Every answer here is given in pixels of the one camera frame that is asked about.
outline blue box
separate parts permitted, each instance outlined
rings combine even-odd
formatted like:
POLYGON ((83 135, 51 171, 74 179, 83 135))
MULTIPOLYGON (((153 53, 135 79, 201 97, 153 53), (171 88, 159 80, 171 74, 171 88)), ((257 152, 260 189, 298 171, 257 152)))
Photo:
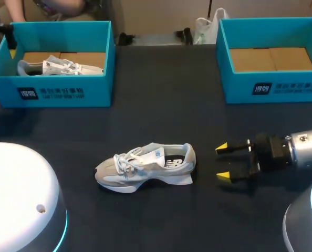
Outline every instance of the blue box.
POLYGON ((216 53, 227 103, 312 101, 312 70, 235 71, 230 49, 277 47, 305 47, 312 62, 312 17, 220 21, 216 53))
POLYGON ((115 68, 111 22, 13 25, 18 42, 15 57, 11 57, 5 37, 0 44, 0 103, 4 108, 110 106, 115 68), (17 76, 17 63, 27 51, 106 53, 103 76, 17 76), (31 96, 24 97, 22 92, 31 96))

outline wall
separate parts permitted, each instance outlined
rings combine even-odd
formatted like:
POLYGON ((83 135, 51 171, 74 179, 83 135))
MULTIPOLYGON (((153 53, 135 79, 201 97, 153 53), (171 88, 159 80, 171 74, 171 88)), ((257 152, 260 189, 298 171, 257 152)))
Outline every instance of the wall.
MULTIPOLYGON (((209 0, 109 0, 117 32, 165 34, 194 29, 198 17, 207 17, 209 0)), ((312 16, 312 0, 213 0, 211 16, 225 8, 231 17, 312 16)))

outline white plastic bag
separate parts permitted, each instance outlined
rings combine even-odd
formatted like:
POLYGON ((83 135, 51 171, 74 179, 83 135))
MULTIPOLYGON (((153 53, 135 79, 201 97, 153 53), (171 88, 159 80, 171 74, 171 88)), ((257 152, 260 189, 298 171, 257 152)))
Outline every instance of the white plastic bag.
POLYGON ((221 18, 229 18, 223 8, 216 10, 212 22, 203 17, 198 18, 194 31, 194 45, 215 44, 217 41, 219 20, 221 18))

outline gray sneaker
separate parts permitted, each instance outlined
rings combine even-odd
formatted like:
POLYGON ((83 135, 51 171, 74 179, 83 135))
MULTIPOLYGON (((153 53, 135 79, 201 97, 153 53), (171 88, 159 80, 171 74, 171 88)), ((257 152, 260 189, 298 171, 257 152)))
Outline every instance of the gray sneaker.
POLYGON ((190 173, 195 165, 196 155, 188 143, 150 143, 105 160, 96 167, 95 179, 112 191, 133 193, 150 179, 171 185, 192 184, 190 173))
POLYGON ((28 63, 20 60, 17 64, 19 76, 33 75, 103 75, 100 67, 81 65, 67 59, 59 59, 53 55, 39 63, 28 63))

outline sneaker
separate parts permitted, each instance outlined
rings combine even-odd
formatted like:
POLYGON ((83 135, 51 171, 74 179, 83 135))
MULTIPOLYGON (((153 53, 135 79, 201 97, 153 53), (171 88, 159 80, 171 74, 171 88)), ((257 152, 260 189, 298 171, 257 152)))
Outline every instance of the sneaker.
POLYGON ((81 65, 67 59, 59 59, 53 55, 39 63, 28 63, 20 60, 17 64, 19 76, 33 75, 103 75, 100 67, 81 65))
POLYGON ((119 193, 133 193, 145 181, 162 180, 171 185, 192 184, 196 164, 192 146, 150 143, 127 154, 114 155, 96 167, 95 179, 119 193))

